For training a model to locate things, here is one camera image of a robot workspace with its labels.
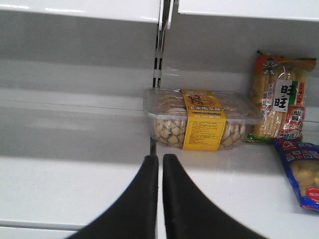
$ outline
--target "plastic packaging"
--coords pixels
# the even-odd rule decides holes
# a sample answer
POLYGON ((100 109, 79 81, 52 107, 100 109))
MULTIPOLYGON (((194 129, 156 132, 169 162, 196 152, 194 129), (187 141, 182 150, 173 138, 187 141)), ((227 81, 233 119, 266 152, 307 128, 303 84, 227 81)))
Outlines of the plastic packaging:
POLYGON ((319 145, 279 138, 275 147, 300 206, 319 211, 319 145))
POLYGON ((253 127, 249 135, 252 141, 302 138, 306 77, 315 66, 315 59, 290 59, 259 52, 252 101, 265 120, 253 127))
MULTIPOLYGON (((226 126, 219 149, 232 149, 247 138, 250 125, 263 116, 249 100, 239 94, 214 92, 226 112, 226 126)), ((152 138, 169 147, 183 147, 187 125, 186 105, 180 90, 149 88, 144 112, 150 119, 152 138)))

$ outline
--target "blue snack bag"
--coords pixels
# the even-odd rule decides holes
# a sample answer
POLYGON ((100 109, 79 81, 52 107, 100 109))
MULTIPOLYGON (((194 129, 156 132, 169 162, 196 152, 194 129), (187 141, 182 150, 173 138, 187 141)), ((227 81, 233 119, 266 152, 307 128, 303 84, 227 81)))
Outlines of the blue snack bag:
POLYGON ((284 138, 274 144, 300 206, 319 211, 319 145, 284 138))

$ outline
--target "store shelf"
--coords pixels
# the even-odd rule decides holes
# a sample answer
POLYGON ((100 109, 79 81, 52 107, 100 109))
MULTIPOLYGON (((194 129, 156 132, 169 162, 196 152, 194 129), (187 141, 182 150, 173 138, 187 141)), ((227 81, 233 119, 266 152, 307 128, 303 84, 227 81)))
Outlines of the store shelf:
POLYGON ((158 23, 160 0, 0 0, 0 9, 158 23))
MULTIPOLYGON (((305 141, 319 144, 319 132, 305 132, 305 141)), ((319 234, 318 213, 299 207, 274 147, 246 144, 229 151, 199 152, 158 145, 159 158, 166 153, 178 156, 213 203, 266 238, 319 234)))
POLYGON ((242 0, 179 0, 178 12, 191 15, 236 16, 301 21, 319 21, 319 2, 242 0))
POLYGON ((8 239, 62 239, 73 233, 75 231, 0 227, 1 238, 8 239))
POLYGON ((130 111, 1 108, 0 122, 0 226, 82 228, 121 195, 150 149, 146 119, 130 111))

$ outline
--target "yellow product label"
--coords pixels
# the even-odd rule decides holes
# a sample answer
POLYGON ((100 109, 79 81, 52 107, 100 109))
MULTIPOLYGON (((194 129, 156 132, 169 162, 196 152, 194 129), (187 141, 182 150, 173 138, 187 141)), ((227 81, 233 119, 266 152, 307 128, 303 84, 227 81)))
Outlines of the yellow product label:
POLYGON ((216 151, 226 125, 226 114, 212 91, 181 90, 188 120, 184 150, 216 151))

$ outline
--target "clear plastic box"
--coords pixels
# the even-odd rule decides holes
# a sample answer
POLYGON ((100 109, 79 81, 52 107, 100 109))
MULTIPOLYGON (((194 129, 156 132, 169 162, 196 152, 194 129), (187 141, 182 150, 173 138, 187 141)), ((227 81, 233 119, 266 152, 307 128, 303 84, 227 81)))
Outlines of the clear plastic box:
MULTIPOLYGON (((245 141, 252 124, 263 121, 263 115, 247 98, 237 93, 214 92, 226 113, 226 126, 219 149, 232 149, 245 141)), ((187 111, 178 89, 149 88, 143 109, 149 117, 151 136, 169 147, 183 147, 187 111)))

